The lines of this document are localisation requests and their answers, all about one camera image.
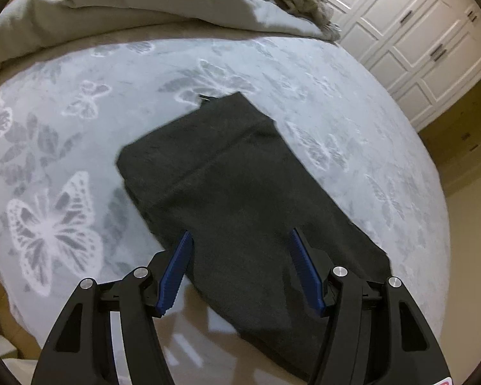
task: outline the gray blanket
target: gray blanket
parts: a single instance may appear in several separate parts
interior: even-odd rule
[[[313,22],[268,0],[14,0],[0,15],[0,63],[86,36],[187,19],[327,40]]]
[[[195,110],[198,94],[236,91],[276,121],[308,172],[388,253],[393,273],[440,332],[447,209],[435,166],[395,101],[342,48],[189,21],[70,42],[0,74],[0,279],[16,319],[40,344],[82,278],[120,279],[158,251],[126,198],[114,166],[119,149]],[[62,195],[81,198],[79,181],[89,205],[78,224],[86,237],[70,256],[53,241],[68,227],[67,207],[56,204]],[[24,237],[13,227],[23,226],[9,224],[15,216],[35,227],[39,259],[28,242],[18,243]],[[159,322],[177,384],[303,385],[209,311],[188,280]],[[118,371],[126,373],[113,323]]]

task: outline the fabric fold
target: fabric fold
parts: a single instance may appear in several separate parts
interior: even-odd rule
[[[187,275],[242,338],[308,379],[326,333],[305,302],[286,242],[311,246],[362,279],[390,262],[294,156],[271,118],[237,93],[214,99],[125,147],[124,186],[150,231],[195,242]]]
[[[187,19],[325,39],[311,21],[264,0],[14,0],[0,15],[0,63],[82,37]]]

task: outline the floor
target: floor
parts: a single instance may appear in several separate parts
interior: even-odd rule
[[[451,278],[440,344],[454,383],[481,361],[481,177],[447,196]]]
[[[0,283],[0,334],[8,339],[23,359],[38,359],[41,349],[36,340],[14,320],[9,311],[9,301]]]

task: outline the cabinet handle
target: cabinet handle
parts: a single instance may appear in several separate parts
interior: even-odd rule
[[[409,12],[407,12],[406,15],[401,19],[399,23],[401,24],[406,23],[410,19],[412,14],[413,14],[413,10],[410,10]]]
[[[474,10],[471,10],[469,14],[467,14],[469,20],[474,23],[477,20],[477,15],[474,14]]]
[[[439,55],[433,59],[433,62],[437,62],[442,56],[444,56],[447,53],[447,49],[442,50]]]
[[[441,50],[443,47],[444,47],[444,44],[443,44],[443,43],[440,43],[440,45],[438,45],[438,46],[436,47],[436,49],[429,54],[429,56],[431,56],[431,57],[433,58],[433,57],[436,55],[436,53],[437,53],[439,50]]]

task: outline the black cloth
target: black cloth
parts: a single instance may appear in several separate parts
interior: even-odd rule
[[[386,254],[309,175],[271,120],[241,94],[214,99],[125,147],[117,166],[165,247],[195,241],[188,276],[242,337],[307,379],[326,320],[305,297],[287,248],[300,226],[312,247],[384,282]]]

